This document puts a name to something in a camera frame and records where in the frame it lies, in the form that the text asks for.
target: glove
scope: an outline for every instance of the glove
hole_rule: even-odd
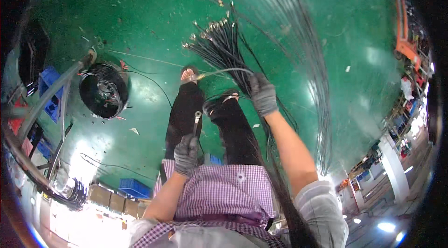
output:
[[[188,178],[193,175],[198,158],[198,138],[193,133],[182,137],[181,142],[174,148],[174,171]]]
[[[278,111],[276,89],[269,83],[263,73],[256,72],[250,77],[251,97],[255,110],[260,116],[265,117]]]

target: sleeve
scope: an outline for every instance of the sleeve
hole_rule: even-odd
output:
[[[159,222],[156,219],[138,219],[129,223],[129,245],[132,247],[137,240],[142,238],[150,229],[154,228]]]
[[[306,185],[294,199],[294,206],[322,247],[345,247],[349,226],[332,194],[330,182],[315,181]]]

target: paper scrap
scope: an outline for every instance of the paper scrap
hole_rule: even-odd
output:
[[[130,128],[129,130],[130,130],[130,131],[133,131],[133,132],[135,132],[135,133],[137,133],[138,135],[140,135],[140,133],[138,133],[137,128]]]

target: purple checkered apron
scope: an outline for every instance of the purple checkered apron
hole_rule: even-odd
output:
[[[164,159],[167,178],[174,171],[174,160]],[[154,196],[160,191],[160,175],[154,187]],[[229,221],[204,221],[203,216],[228,214],[257,216],[258,226]],[[283,247],[279,236],[263,228],[274,217],[271,184],[266,170],[254,165],[200,166],[187,181],[179,199],[175,219],[183,222],[158,223],[135,244],[136,248],[149,244],[180,225],[225,227],[240,234],[253,235],[266,241],[270,247]]]

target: wire spool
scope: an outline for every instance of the wire spool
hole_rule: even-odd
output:
[[[95,115],[112,119],[126,106],[129,97],[127,83],[128,74],[119,66],[109,62],[94,64],[82,74],[79,94]]]

